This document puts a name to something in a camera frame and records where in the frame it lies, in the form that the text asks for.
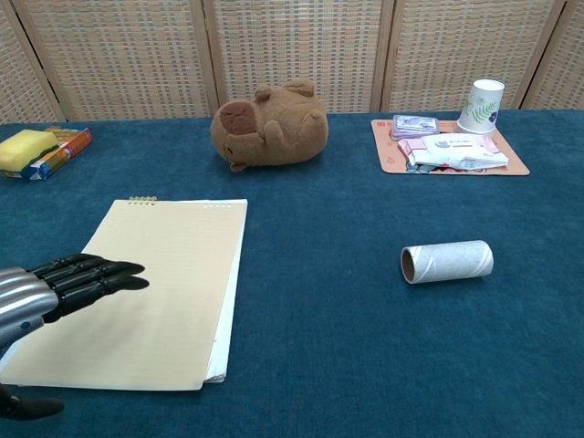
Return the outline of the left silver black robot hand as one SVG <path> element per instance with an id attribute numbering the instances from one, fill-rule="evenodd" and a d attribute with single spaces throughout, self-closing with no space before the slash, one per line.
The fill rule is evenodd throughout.
<path id="1" fill-rule="evenodd" d="M 1 270 L 1 347 L 121 290 L 150 285 L 140 264 L 76 253 L 34 267 Z"/>

